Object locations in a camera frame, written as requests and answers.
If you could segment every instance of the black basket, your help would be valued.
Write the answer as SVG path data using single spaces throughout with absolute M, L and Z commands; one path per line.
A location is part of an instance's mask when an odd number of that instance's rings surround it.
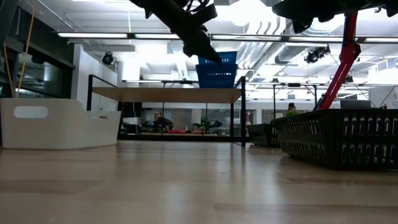
M 398 110 L 320 110 L 274 124 L 293 157 L 332 169 L 398 169 Z
M 247 125 L 250 142 L 265 147 L 279 147 L 278 134 L 273 124 Z

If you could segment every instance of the desk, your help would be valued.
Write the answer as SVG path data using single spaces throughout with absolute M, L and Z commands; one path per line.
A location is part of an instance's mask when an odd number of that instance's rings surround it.
M 99 77 L 94 75 L 89 76 L 88 84 L 88 97 L 87 105 L 91 107 L 92 94 L 96 93 L 101 96 L 110 98 L 112 100 L 120 102 L 154 102 L 154 103 L 206 103 L 206 110 L 208 103 L 229 103 L 231 105 L 231 125 L 229 137 L 231 142 L 236 142 L 237 138 L 234 137 L 233 129 L 233 118 L 234 118 L 234 103 L 242 97 L 241 100 L 241 126 L 242 133 L 246 133 L 246 80 L 245 77 L 241 77 L 234 88 L 217 89 L 217 88 L 119 88 L 119 87 L 93 87 L 93 78 L 99 79 L 105 82 Z M 179 83 L 183 81 L 163 81 L 162 83 Z M 180 135 L 180 137 L 189 137 L 186 134 Z M 239 140 L 242 146 L 246 145 L 246 137 L 241 136 Z

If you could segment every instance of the ceiling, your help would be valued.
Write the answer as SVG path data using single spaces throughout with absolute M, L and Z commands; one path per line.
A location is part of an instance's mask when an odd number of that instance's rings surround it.
M 127 0 L 39 0 L 36 17 L 59 32 L 164 32 L 169 29 L 152 16 L 144 18 L 144 11 Z M 275 16 L 267 5 L 278 0 L 238 0 L 230 6 L 220 6 L 215 0 L 219 16 L 205 25 L 210 33 L 217 34 L 286 34 L 289 25 L 282 18 Z M 31 0 L 20 0 L 20 5 L 27 11 L 32 11 Z M 316 23 L 319 34 L 343 35 L 343 17 L 338 16 L 328 24 Z M 357 35 L 398 35 L 398 16 L 388 18 L 385 11 L 378 14 L 374 9 L 361 11 L 358 17 Z M 240 43 L 240 42 L 213 42 L 218 51 L 237 50 L 240 55 L 239 67 L 247 71 L 253 70 L 255 75 L 251 81 L 269 82 L 278 77 L 287 82 L 327 82 L 337 69 L 338 56 L 341 46 L 331 44 L 331 56 L 328 55 L 315 64 L 306 64 L 303 61 L 308 49 L 313 47 L 294 48 L 296 52 L 286 65 L 276 65 L 274 58 L 281 49 L 275 44 L 267 43 Z M 115 52 L 123 60 L 125 55 L 139 54 L 142 58 L 141 74 L 152 78 L 156 74 L 171 74 L 177 70 L 175 57 L 170 53 L 170 41 L 150 40 L 91 40 L 90 46 L 85 49 L 95 50 L 97 54 L 104 54 L 101 48 L 107 45 L 134 45 L 135 52 Z M 367 82 L 369 70 L 380 63 L 387 63 L 389 58 L 398 55 L 398 45 L 362 45 L 360 61 L 356 62 L 353 76 L 360 82 Z M 187 59 L 187 70 L 194 70 L 197 58 Z

